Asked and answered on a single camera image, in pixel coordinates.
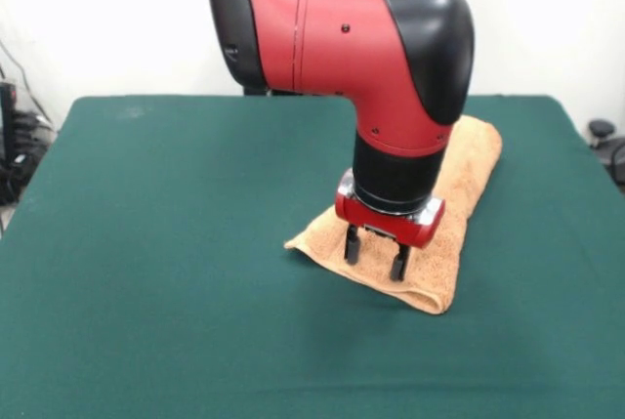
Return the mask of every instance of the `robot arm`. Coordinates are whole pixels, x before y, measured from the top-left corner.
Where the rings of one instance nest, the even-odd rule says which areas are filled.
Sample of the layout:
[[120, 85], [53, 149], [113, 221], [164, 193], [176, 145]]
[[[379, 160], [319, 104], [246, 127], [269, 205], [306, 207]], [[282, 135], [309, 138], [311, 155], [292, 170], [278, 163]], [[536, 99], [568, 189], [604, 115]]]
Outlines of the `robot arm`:
[[[426, 244], [439, 216], [425, 237], [415, 216], [432, 199], [473, 68], [467, 2], [210, 1], [239, 83], [354, 103], [353, 186], [347, 196], [338, 193], [338, 215], [403, 246]], [[400, 231], [406, 223], [414, 231]]]

